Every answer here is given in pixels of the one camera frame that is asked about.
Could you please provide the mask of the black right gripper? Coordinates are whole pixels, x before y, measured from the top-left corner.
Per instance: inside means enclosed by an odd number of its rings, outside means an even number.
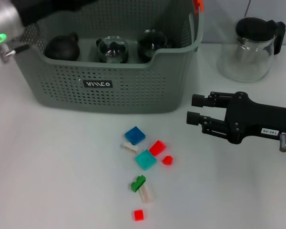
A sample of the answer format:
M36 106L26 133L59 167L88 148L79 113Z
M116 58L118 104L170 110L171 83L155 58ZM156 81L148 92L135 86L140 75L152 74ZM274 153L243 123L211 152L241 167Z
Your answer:
M207 97L192 95L192 106L226 108L225 121L187 112L186 123L201 125L202 133L240 144L247 136L279 140L286 133L286 108L259 104L245 92L210 92Z

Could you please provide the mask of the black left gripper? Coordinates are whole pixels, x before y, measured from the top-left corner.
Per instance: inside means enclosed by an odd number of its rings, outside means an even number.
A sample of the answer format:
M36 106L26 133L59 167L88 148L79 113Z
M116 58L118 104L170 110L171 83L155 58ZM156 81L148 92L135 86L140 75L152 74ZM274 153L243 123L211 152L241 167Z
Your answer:
M23 26L46 18L59 11L77 11L94 0L11 0Z

